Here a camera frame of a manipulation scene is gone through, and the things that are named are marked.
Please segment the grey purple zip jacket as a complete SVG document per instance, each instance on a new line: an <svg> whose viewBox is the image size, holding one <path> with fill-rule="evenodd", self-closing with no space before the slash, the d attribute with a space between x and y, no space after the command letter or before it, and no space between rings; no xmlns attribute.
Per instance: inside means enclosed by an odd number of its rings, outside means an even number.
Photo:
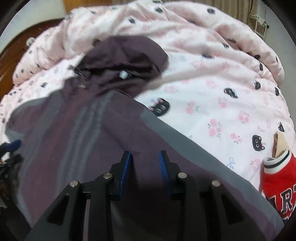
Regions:
<svg viewBox="0 0 296 241"><path fill-rule="evenodd" d="M284 224L259 192L134 97L165 68L168 56L144 36L97 44L75 76L49 97L29 101L10 117L22 162L11 171L15 203L32 226L73 180L86 183L132 154L128 187L111 202L113 240L178 240L176 210L165 191L159 154L198 182L219 181L273 240Z"/></svg>

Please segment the red white garment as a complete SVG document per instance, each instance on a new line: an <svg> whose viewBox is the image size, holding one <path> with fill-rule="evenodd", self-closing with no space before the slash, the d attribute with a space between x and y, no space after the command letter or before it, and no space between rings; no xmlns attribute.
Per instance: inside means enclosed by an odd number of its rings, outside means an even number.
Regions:
<svg viewBox="0 0 296 241"><path fill-rule="evenodd" d="M261 184L266 199L287 221L295 209L295 156L281 132L274 134L272 156L263 161Z"/></svg>

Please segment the pink cat print duvet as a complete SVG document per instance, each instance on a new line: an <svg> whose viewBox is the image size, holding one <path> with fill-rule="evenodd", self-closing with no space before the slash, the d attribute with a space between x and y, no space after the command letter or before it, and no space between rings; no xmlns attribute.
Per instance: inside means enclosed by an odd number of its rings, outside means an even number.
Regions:
<svg viewBox="0 0 296 241"><path fill-rule="evenodd" d="M74 76L96 41L145 35L168 54L169 65L137 101L171 105L161 120L260 188L260 165L282 131L295 150L295 130L279 85L277 54L250 27L217 8L190 1L133 1L73 9L41 33L13 68L14 87L1 99L1 142L22 103L43 98Z"/></svg>

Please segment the orange wooden wardrobe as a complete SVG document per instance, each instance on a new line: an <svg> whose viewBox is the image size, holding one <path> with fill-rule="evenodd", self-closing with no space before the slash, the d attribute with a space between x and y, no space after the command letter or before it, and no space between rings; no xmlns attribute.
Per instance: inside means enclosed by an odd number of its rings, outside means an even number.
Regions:
<svg viewBox="0 0 296 241"><path fill-rule="evenodd" d="M69 13L72 9L79 7L90 6L110 6L113 0L63 0L66 12Z"/></svg>

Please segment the white shelf rack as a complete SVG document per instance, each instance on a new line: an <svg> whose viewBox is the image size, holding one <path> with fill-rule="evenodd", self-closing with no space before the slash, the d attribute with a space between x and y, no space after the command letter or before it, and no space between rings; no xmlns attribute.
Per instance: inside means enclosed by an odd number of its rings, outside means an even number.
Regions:
<svg viewBox="0 0 296 241"><path fill-rule="evenodd" d="M266 32L269 28L269 25L265 19L257 15L249 15L248 25L253 30L253 32L255 32L255 34L265 41Z"/></svg>

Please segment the beige curtain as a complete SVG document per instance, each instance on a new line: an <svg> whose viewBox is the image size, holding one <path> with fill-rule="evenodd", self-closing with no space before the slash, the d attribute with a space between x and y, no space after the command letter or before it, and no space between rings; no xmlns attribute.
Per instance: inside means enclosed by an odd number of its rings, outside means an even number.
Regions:
<svg viewBox="0 0 296 241"><path fill-rule="evenodd" d="M258 1L164 1L165 6L200 26L249 25L257 13Z"/></svg>

